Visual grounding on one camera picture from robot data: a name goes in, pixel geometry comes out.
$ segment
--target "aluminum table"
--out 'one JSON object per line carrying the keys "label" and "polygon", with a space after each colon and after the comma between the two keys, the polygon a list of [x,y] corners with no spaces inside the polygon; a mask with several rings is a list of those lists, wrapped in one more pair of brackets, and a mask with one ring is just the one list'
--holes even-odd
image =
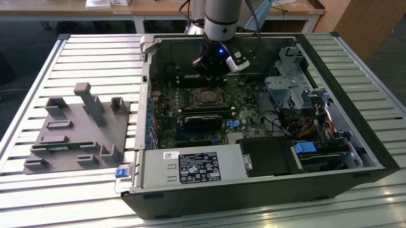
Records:
{"label": "aluminum table", "polygon": [[[339,37],[306,34],[400,171],[334,199],[141,220],[119,198],[131,182],[115,169],[24,175],[22,164],[44,123],[48,97],[73,96],[76,82],[92,85],[101,102],[131,102],[124,162],[132,162],[140,90],[140,35],[71,35],[57,40],[0,142],[0,227],[380,227],[406,221],[406,109]],[[323,84],[312,70],[319,87]]]}

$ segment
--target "power supply label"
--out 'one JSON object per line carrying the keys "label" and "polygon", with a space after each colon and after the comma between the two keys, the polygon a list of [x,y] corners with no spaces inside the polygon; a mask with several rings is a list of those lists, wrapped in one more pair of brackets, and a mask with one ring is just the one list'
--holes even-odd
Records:
{"label": "power supply label", "polygon": [[181,184],[221,180],[216,152],[181,154],[177,159]]}

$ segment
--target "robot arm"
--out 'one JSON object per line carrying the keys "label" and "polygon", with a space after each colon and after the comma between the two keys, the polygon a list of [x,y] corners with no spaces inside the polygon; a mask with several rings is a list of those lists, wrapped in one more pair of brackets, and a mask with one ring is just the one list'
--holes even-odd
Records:
{"label": "robot arm", "polygon": [[205,2],[203,48],[193,69],[207,80],[216,80],[229,71],[239,72],[249,66],[249,54],[235,38],[240,9],[241,0]]}

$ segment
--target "table leg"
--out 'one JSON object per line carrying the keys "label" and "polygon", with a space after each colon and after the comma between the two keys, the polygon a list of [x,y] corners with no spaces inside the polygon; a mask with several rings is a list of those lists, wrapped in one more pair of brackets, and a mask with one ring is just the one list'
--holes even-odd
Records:
{"label": "table leg", "polygon": [[135,16],[132,20],[133,20],[133,25],[135,25],[136,33],[144,34],[145,33],[145,29],[144,29],[144,16]]}
{"label": "table leg", "polygon": [[51,27],[49,27],[49,21],[40,21],[40,25],[42,26],[42,28],[44,28],[45,30],[49,30],[49,29],[51,29]]}
{"label": "table leg", "polygon": [[306,24],[303,26],[303,29],[302,29],[302,32],[303,33],[310,33],[314,31],[315,27],[316,27],[316,22],[318,22],[318,19],[319,19],[319,15],[310,15],[308,16],[308,20],[306,21]]}

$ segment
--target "blue latch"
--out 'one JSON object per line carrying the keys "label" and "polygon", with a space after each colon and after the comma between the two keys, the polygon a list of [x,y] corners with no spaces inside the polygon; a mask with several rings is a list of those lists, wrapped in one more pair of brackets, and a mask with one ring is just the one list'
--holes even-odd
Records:
{"label": "blue latch", "polygon": [[296,153],[314,153],[314,152],[316,152],[316,148],[315,148],[315,145],[312,144],[312,142],[298,142],[294,145],[294,149],[295,149]]}
{"label": "blue latch", "polygon": [[237,120],[225,122],[227,127],[237,127],[239,125],[240,125],[240,122]]}
{"label": "blue latch", "polygon": [[119,168],[115,170],[115,177],[116,178],[123,178],[128,177],[128,168]]}

